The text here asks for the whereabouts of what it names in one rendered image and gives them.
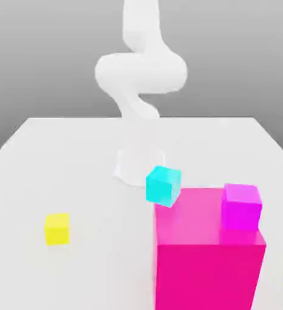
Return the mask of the small cyan cube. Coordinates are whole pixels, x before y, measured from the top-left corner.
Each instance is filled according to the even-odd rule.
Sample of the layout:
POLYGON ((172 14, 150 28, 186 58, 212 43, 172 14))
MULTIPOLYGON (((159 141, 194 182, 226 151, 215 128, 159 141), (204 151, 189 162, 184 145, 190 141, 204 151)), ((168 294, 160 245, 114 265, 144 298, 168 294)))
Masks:
POLYGON ((146 177, 146 200, 171 208, 181 193, 180 170, 156 166, 146 177))

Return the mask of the small yellow cube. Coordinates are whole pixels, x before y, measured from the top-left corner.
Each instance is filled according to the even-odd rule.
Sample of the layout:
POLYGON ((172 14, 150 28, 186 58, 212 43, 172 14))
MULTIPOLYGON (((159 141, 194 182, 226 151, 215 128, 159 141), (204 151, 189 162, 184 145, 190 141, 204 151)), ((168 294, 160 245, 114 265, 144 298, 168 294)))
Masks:
POLYGON ((68 213, 48 214, 45 218, 45 241, 50 245, 70 243, 70 221, 68 213))

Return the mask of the small magenta cube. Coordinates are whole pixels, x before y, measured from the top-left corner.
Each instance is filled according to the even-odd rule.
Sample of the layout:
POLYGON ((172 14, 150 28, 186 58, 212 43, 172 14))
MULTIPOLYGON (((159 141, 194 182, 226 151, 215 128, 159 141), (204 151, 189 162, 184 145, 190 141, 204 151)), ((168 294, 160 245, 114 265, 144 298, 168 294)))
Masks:
POLYGON ((262 199, 254 185, 225 183, 221 202, 221 226, 224 229, 257 231, 262 199))

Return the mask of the large pink box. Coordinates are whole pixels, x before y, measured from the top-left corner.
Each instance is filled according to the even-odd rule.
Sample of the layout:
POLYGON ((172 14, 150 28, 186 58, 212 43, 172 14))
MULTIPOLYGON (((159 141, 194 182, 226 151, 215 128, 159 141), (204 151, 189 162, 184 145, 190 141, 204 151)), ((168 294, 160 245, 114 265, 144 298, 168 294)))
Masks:
POLYGON ((251 310, 266 242, 221 228, 221 188, 183 188, 155 206, 155 310, 251 310))

